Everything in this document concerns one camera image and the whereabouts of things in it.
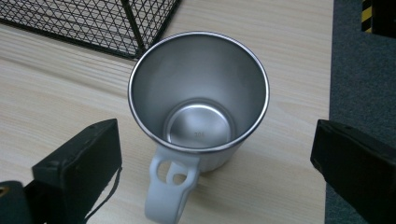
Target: white mug handle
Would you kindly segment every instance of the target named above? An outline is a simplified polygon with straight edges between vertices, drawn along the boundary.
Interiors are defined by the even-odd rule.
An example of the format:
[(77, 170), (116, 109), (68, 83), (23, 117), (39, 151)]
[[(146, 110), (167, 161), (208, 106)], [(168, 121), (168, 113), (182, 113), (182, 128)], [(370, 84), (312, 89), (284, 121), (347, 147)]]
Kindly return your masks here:
[[(171, 161), (166, 183), (158, 177), (161, 163)], [(163, 224), (178, 223), (187, 198), (198, 182), (200, 158), (158, 146), (149, 167), (150, 184), (145, 205), (146, 217)], [(180, 185), (174, 182), (175, 175), (185, 175)]]

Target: gray carpet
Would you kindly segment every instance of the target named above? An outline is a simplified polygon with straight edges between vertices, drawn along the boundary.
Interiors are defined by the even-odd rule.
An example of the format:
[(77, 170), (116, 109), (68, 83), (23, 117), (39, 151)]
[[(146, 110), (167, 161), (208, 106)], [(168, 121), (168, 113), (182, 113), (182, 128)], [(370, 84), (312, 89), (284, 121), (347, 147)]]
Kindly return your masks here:
[[(396, 38), (361, 31), (361, 0), (334, 0), (330, 120), (396, 147)], [(367, 223), (328, 185), (326, 224)]]

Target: wire cage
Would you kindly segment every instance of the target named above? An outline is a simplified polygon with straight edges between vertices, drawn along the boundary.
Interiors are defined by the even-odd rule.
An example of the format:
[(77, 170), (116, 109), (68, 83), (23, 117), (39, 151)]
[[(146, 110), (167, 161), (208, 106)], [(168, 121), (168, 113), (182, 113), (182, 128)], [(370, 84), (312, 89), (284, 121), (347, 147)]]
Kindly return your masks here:
[(1, 0), (0, 22), (127, 59), (158, 42), (181, 0)]

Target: light wood surface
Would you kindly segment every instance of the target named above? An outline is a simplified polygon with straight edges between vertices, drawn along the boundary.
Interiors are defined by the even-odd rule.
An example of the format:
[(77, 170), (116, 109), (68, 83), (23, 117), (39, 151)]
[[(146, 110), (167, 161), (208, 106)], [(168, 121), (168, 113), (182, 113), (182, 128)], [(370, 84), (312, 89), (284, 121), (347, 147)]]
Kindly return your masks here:
[[(180, 223), (323, 223), (325, 182), (309, 156), (316, 122), (328, 117), (332, 1), (184, 0), (165, 36), (194, 30), (250, 48), (265, 67), (271, 99), (233, 158), (201, 175)], [(155, 144), (128, 106), (133, 67), (0, 25), (0, 181), (28, 184), (31, 167), (51, 151), (86, 126), (117, 118), (120, 185), (90, 223), (150, 223), (144, 203)]]

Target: mug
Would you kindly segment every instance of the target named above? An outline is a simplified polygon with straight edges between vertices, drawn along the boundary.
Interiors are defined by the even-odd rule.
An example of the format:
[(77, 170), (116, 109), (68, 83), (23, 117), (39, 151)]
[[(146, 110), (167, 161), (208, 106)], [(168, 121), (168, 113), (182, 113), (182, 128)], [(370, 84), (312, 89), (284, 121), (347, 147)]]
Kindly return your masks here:
[[(178, 223), (201, 172), (219, 168), (259, 126), (269, 102), (258, 58), (228, 36), (173, 35), (137, 62), (128, 85), (135, 121), (157, 143), (146, 217)], [(162, 181), (158, 169), (171, 165)], [(177, 183), (176, 175), (184, 175)]]

